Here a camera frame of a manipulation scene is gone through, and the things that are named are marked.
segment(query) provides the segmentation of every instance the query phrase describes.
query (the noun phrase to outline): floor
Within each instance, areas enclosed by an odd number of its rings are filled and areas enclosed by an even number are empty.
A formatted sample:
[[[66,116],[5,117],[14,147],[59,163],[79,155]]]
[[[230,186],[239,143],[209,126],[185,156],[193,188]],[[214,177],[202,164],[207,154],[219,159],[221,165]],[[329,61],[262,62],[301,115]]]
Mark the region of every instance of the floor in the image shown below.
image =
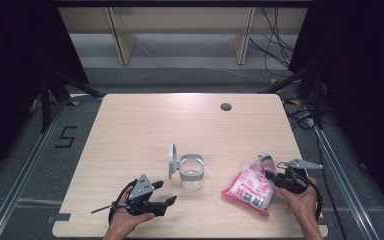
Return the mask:
[[[263,49],[267,48],[268,40],[263,36],[251,38]],[[202,79],[199,81],[205,87],[188,90],[198,92],[252,93],[263,89],[262,86],[270,84],[272,80],[284,79],[279,75],[291,74],[278,60],[268,57],[252,43],[248,47],[245,64],[238,65],[232,40],[228,35],[140,35],[129,64],[124,66],[119,64],[112,36],[79,34],[72,35],[72,39],[90,77],[91,86],[99,91],[119,88],[117,84],[120,82],[116,81],[122,81],[120,74],[123,74],[123,70],[132,79],[143,82],[154,79],[165,81],[163,78],[170,79],[174,76],[187,78],[192,73],[201,74]],[[282,39],[293,47],[296,36],[282,36]],[[271,44],[269,51],[281,56],[280,48],[274,44]],[[236,90],[232,86],[204,84],[212,79],[223,80],[223,76],[226,76],[226,81],[241,82],[244,87]],[[161,86],[150,88],[154,86],[152,84],[142,86],[128,81],[122,84],[127,86],[123,88],[127,90],[118,91],[129,91],[133,87],[136,92],[167,91],[167,88]],[[293,89],[297,84],[299,82],[291,85],[292,90],[285,89],[278,94],[282,99],[294,100]],[[183,88],[179,86],[170,91],[183,91]],[[69,88],[69,92],[73,96],[81,94],[76,89]],[[312,131],[305,127],[312,122],[307,119],[306,112],[299,111],[302,110],[302,105],[295,105],[293,101],[286,102],[288,104],[285,104],[285,111],[291,116],[291,127],[303,158],[320,158],[325,161],[324,172],[314,170],[309,174],[319,179],[321,184],[320,191],[325,202],[324,221],[329,227],[326,239],[384,239],[384,197],[370,174],[364,171],[364,166],[358,165],[358,156],[348,144],[334,116],[326,116],[323,130]],[[19,192],[15,196],[16,204],[9,205],[11,214],[0,222],[4,226],[0,229],[0,239],[60,239],[52,235],[52,223],[68,188],[70,176],[76,168],[76,159],[78,160],[82,152],[100,100],[87,96],[78,97],[70,104],[57,104],[53,107],[54,113],[59,108],[62,110],[59,116],[55,116],[58,118],[54,126],[56,130],[46,140],[39,134],[41,113],[37,107],[20,131],[18,141],[14,142],[12,150],[8,152],[8,158],[0,163],[0,206],[6,203],[5,199],[11,197],[9,193],[15,190]],[[59,148],[55,151],[55,146],[61,145],[58,129],[71,133],[70,131],[75,131],[74,126],[76,129],[86,130],[76,131],[78,135],[71,148]],[[325,149],[318,148],[317,139],[322,141],[320,146]],[[43,149],[34,152],[38,143],[44,145]],[[29,161],[32,169],[25,169],[24,164]],[[14,189],[16,187],[13,183],[18,181],[19,173],[23,172],[27,176],[24,185]]]

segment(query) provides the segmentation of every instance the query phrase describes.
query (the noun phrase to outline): person's hand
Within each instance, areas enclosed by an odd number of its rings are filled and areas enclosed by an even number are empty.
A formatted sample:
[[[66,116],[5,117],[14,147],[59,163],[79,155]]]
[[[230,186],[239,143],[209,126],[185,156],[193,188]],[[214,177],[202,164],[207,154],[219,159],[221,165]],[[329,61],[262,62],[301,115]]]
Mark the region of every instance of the person's hand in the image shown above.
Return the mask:
[[[126,201],[128,193],[133,187],[129,187],[121,197],[120,201]],[[110,226],[103,240],[123,240],[137,225],[153,219],[153,213],[144,213],[138,216],[130,215],[124,208],[119,208],[114,213]]]
[[[317,186],[317,181],[314,178],[307,178],[310,182]],[[279,193],[288,200],[285,207],[292,209],[295,219],[300,225],[305,239],[323,239],[316,221],[316,190],[309,186],[305,192],[301,194],[293,194],[285,188],[279,188]]]

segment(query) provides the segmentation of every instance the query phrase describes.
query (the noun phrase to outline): person's left hand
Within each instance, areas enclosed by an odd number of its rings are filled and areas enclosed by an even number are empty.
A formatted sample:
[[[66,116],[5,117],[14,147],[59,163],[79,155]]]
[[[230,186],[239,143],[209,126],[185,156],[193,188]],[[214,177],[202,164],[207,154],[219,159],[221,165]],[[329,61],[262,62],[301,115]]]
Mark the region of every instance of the person's left hand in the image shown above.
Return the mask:
[[[120,201],[125,202],[128,194],[132,191],[133,187],[129,187],[121,197]],[[144,213],[138,216],[133,216],[127,212],[124,208],[119,208],[114,213],[107,233],[104,236],[104,240],[123,240],[129,235],[136,226],[149,221],[155,217],[154,213]]]

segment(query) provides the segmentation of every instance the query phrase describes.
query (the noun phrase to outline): pink snack bag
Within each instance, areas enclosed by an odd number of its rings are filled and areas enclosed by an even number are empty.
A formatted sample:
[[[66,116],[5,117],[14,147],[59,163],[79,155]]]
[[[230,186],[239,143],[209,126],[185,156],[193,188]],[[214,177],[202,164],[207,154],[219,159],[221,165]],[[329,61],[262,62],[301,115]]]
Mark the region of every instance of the pink snack bag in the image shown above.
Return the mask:
[[[267,207],[275,193],[275,187],[266,179],[264,171],[270,170],[276,173],[276,167],[270,155],[259,155],[258,158],[245,164],[232,185],[222,194],[250,205],[264,216],[268,216]]]

